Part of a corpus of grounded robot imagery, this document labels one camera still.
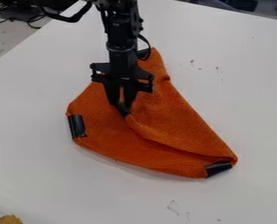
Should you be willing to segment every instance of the orange cloth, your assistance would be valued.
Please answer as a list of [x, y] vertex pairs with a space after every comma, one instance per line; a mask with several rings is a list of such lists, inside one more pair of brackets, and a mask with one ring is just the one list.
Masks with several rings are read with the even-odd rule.
[[155, 75], [155, 91], [139, 92], [131, 114], [123, 118], [108, 103], [103, 84], [92, 82], [73, 101], [67, 116], [82, 115], [86, 137], [80, 146], [106, 157], [159, 172], [207, 178], [204, 166], [238, 159], [170, 82], [162, 58], [152, 49], [139, 65]]

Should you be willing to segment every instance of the black clip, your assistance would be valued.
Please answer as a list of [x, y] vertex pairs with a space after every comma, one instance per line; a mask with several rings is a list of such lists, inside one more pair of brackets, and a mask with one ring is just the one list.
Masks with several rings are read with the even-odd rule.
[[215, 164], [206, 165], [204, 168], [207, 172], [207, 178], [210, 178], [220, 172], [224, 172], [231, 169], [232, 164], [229, 161], [223, 161]]
[[87, 137], [85, 133], [85, 125], [82, 115], [70, 115], [68, 118], [68, 124], [70, 125], [72, 138]]

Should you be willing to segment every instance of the yellow object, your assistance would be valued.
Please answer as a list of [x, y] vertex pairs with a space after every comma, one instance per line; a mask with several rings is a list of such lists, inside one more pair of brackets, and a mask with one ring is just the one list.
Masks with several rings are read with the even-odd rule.
[[0, 224], [23, 224], [15, 215], [5, 215], [1, 218]]

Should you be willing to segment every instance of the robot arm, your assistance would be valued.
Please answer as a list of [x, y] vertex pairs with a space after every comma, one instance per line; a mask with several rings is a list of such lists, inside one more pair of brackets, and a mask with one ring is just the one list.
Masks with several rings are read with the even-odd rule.
[[[93, 72], [92, 81], [104, 85], [109, 103], [116, 106], [122, 116], [126, 116], [130, 113], [131, 105], [139, 91], [153, 91], [154, 76], [139, 67], [139, 60], [149, 58], [151, 47], [147, 39], [140, 34], [143, 31], [144, 20], [139, 16], [137, 0], [87, 1], [72, 17], [54, 15], [42, 10], [51, 18], [75, 23], [89, 11], [92, 4], [101, 13], [110, 55], [110, 63], [90, 65]], [[139, 51], [138, 39], [145, 41], [148, 49]]]

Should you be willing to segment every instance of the white tabletop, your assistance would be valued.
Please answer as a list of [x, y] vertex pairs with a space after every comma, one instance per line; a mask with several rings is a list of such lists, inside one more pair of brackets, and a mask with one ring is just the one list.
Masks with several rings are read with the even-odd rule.
[[277, 223], [277, 21], [139, 3], [173, 84], [238, 165], [194, 180], [73, 143], [67, 105], [90, 83], [89, 64], [108, 60], [93, 9], [78, 24], [51, 22], [0, 59], [0, 206], [26, 224]]

